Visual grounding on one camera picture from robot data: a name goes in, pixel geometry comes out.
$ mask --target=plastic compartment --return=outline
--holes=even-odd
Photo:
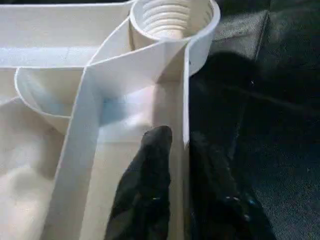
[[[157,58],[150,62],[150,56]],[[183,69],[184,45],[164,42],[87,67],[43,239],[103,240],[118,182],[143,134],[160,125],[170,126],[174,136],[169,239],[184,238]]]
[[[176,2],[139,1],[142,8]],[[10,157],[2,150],[8,161],[0,167],[0,192],[8,210],[0,213],[0,239],[102,240],[118,181],[143,134],[159,125],[170,126],[174,137],[169,239],[185,239],[188,82],[207,59],[220,11],[212,0],[178,1],[188,4],[187,31],[171,34],[169,28],[135,25],[134,8],[129,15],[135,2],[0,6],[0,75],[8,76],[0,81],[6,79],[12,89],[18,68],[15,87],[21,98],[10,100],[15,94],[0,89],[5,96],[0,124],[8,128],[0,138],[14,149]],[[163,15],[152,9],[146,19],[163,22],[172,11]],[[20,171],[28,175],[26,185],[19,185],[23,195],[11,199],[16,187],[11,183]],[[20,204],[20,197],[26,201]],[[31,215],[34,221],[28,221]],[[10,225],[15,221],[21,221],[16,233]]]
[[[0,105],[0,239],[39,239],[63,141],[19,98]]]
[[[16,90],[29,108],[65,134],[83,70],[82,67],[19,68]]]

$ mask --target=white plastic part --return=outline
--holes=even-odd
[[[64,137],[18,98],[0,105],[0,239],[36,240]]]
[[[0,68],[0,105],[17,96],[14,84],[15,68]]]
[[[62,151],[52,144],[44,146],[52,158],[34,158],[49,166],[46,160],[56,164],[61,152],[57,169],[50,167],[54,180],[36,177],[26,189],[41,190],[36,220],[19,225],[21,234],[10,239],[103,240],[119,180],[143,134],[159,125],[170,126],[174,138],[168,239],[188,239],[189,76],[205,64],[219,19],[213,0],[0,6],[0,82],[8,89],[0,89],[0,124],[2,111],[7,115],[18,101],[28,107],[3,124],[30,136],[44,125],[50,139],[63,139],[50,125],[66,133]],[[20,99],[11,101],[15,68]],[[13,163],[29,160],[27,146]],[[44,151],[38,141],[32,147]],[[0,181],[13,179],[11,169],[0,165],[1,171]],[[7,180],[0,184],[3,199],[11,194]],[[0,239],[12,234],[4,220],[10,214],[26,217],[10,207],[0,212]]]
[[[19,68],[15,86],[29,108],[65,134],[82,73],[82,67]]]

